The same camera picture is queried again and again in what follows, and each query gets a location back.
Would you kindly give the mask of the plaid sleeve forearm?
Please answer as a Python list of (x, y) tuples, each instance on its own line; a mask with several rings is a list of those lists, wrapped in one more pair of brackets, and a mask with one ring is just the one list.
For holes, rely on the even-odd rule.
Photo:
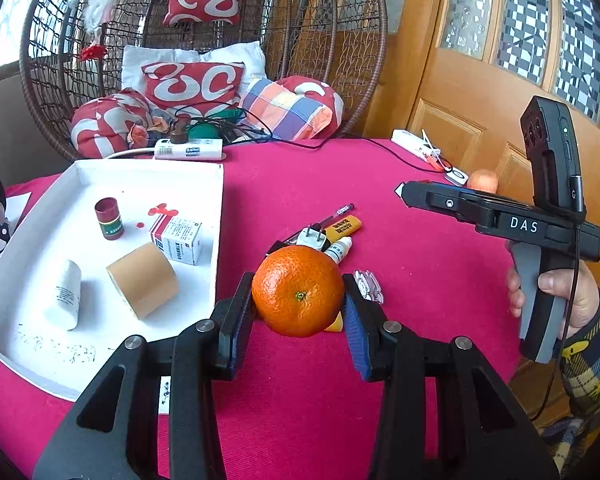
[(566, 341), (560, 359), (562, 385), (572, 416), (585, 418), (600, 409), (600, 289), (590, 322)]

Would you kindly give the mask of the right hand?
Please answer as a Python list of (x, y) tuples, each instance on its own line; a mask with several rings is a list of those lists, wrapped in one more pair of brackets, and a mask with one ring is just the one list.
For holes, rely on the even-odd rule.
[[(539, 276), (538, 287), (539, 290), (550, 296), (569, 299), (573, 278), (573, 270), (550, 270)], [(509, 311), (515, 318), (519, 318), (526, 302), (526, 295), (521, 290), (520, 277), (513, 266), (507, 272), (506, 286), (510, 303)], [(600, 290), (595, 278), (586, 264), (580, 261), (577, 288), (572, 300), (567, 338), (587, 326), (595, 318), (599, 306)]]

